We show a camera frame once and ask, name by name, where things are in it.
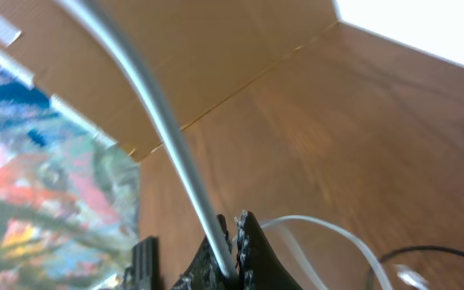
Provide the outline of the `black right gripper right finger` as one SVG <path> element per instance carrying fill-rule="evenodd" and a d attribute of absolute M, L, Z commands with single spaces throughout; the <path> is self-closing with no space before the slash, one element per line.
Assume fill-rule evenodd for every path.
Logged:
<path fill-rule="evenodd" d="M 255 215 L 243 211 L 237 221 L 239 285 L 244 290 L 301 290 L 273 251 Z"/>

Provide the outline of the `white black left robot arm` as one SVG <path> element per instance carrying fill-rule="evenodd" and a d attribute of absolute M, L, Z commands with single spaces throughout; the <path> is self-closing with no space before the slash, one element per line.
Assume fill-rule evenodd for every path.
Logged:
<path fill-rule="evenodd" d="M 159 239 L 149 236 L 134 245 L 131 253 L 131 265 L 124 271 L 122 288 L 160 290 Z"/>

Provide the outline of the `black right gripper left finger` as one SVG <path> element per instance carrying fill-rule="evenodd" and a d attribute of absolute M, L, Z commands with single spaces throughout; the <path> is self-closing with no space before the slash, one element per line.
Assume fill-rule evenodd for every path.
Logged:
<path fill-rule="evenodd" d="M 203 238 L 192 262 L 171 290 L 226 290 L 229 287 L 208 239 Z"/>

